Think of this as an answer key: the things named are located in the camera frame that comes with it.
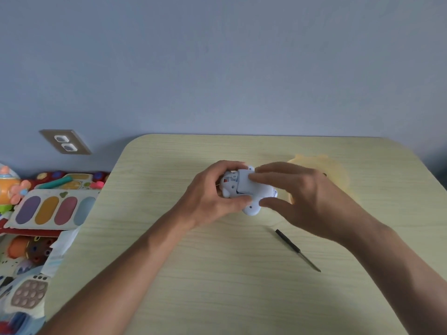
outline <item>person's right hand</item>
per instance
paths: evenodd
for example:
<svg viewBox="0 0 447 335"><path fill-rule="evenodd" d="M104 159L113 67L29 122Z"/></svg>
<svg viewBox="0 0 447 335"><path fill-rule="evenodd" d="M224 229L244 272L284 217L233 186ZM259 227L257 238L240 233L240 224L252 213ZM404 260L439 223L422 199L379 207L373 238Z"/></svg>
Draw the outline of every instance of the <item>person's right hand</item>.
<svg viewBox="0 0 447 335"><path fill-rule="evenodd" d="M267 197L261 207L280 213L288 222L314 235L343 243L363 221L372 218L323 173L287 162L265 164L249 175L255 182L289 192L293 204Z"/></svg>

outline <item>forearm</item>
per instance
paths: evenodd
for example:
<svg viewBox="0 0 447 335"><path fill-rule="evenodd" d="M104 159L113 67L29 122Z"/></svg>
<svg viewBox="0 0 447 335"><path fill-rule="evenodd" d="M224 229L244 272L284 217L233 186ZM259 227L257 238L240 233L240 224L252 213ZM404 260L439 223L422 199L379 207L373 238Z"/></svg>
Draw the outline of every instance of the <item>forearm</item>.
<svg viewBox="0 0 447 335"><path fill-rule="evenodd" d="M396 232L366 218L345 246L410 334L447 333L447 283Z"/></svg>
<svg viewBox="0 0 447 335"><path fill-rule="evenodd" d="M122 334L186 231L180 218L165 214L65 304L39 334Z"/></svg>

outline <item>blue wall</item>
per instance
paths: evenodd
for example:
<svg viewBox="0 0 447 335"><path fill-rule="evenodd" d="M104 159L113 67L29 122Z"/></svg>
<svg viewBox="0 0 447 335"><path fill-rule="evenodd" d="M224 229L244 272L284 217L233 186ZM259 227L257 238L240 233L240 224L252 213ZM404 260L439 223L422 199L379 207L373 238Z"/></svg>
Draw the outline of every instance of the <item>blue wall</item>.
<svg viewBox="0 0 447 335"><path fill-rule="evenodd" d="M147 133L385 136L447 163L446 0L0 0L0 162ZM92 156L40 129L75 129Z"/></svg>

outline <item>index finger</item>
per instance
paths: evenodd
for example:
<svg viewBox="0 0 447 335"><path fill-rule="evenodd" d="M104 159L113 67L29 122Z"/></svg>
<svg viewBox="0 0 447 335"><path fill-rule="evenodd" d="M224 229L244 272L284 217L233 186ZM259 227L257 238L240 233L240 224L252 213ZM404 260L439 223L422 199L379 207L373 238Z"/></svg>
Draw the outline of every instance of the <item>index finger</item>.
<svg viewBox="0 0 447 335"><path fill-rule="evenodd" d="M303 174L308 171L309 168L299 166L297 164L288 162L272 162L262 166L256 167L256 173L284 173L284 174Z"/></svg>
<svg viewBox="0 0 447 335"><path fill-rule="evenodd" d="M284 189L285 191L292 193L294 191L294 176L292 174L284 174L284 173L251 173L249 174L249 179L262 183L269 184L276 188Z"/></svg>
<svg viewBox="0 0 447 335"><path fill-rule="evenodd" d="M207 169L205 169L205 173L215 177L215 180L218 179L219 176L223 175L226 171L237 171L238 169L248 169L249 167L241 161L226 161L220 160L216 163L210 165Z"/></svg>

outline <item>pile of toys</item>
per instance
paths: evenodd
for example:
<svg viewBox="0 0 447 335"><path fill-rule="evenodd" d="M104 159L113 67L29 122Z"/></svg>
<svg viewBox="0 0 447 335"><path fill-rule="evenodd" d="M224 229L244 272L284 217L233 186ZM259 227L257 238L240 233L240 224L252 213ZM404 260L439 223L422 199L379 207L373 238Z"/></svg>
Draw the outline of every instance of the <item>pile of toys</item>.
<svg viewBox="0 0 447 335"><path fill-rule="evenodd" d="M42 327L52 247L84 223L108 177L53 171L22 180L0 164L0 335Z"/></svg>

